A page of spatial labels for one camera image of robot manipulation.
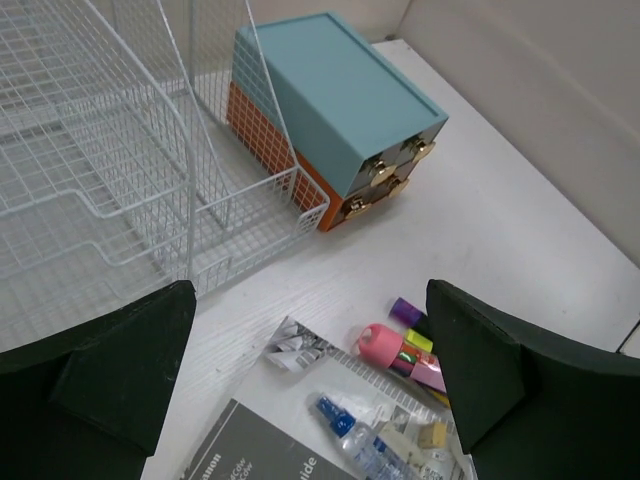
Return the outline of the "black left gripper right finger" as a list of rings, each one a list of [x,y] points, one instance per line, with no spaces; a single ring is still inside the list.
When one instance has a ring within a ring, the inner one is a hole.
[[[639,361],[432,279],[426,309],[464,453],[481,479],[636,479]]]

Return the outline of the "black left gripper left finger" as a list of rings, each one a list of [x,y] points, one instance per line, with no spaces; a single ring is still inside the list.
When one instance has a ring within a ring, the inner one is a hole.
[[[196,311],[189,280],[1,355],[4,479],[138,479]]]

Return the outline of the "pink glue stick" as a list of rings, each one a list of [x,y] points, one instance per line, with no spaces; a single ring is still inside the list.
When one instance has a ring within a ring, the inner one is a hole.
[[[373,366],[392,370],[414,382],[446,393],[438,358],[382,324],[370,324],[357,339],[359,356]]]

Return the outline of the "yellow cap highlighter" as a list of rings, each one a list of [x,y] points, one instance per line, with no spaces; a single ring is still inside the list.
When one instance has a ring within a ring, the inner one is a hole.
[[[433,342],[413,329],[409,329],[406,331],[404,339],[408,344],[414,346],[415,348],[423,350],[427,353],[432,352]]]

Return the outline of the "clear plastic bag with erasers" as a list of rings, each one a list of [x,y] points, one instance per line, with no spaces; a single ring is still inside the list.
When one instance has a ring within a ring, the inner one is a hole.
[[[368,424],[420,476],[474,479],[452,415],[421,402],[386,374],[285,318],[247,372],[234,398],[353,477],[366,479],[343,457],[313,402],[326,395]]]

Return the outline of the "purple cap highlighter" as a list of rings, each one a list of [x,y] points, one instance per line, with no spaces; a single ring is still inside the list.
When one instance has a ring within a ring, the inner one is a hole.
[[[427,315],[402,297],[392,304],[389,315],[407,328],[414,328],[428,319]]]

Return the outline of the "grey Canon setup guide booklet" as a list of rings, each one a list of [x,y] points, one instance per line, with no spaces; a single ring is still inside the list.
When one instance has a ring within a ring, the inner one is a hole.
[[[181,477],[339,480],[353,476],[232,399]]]

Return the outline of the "teal and orange drawer box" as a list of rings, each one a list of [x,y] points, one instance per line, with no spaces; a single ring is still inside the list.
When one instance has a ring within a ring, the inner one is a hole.
[[[339,15],[240,27],[226,119],[296,205],[330,231],[401,193],[446,112]]]

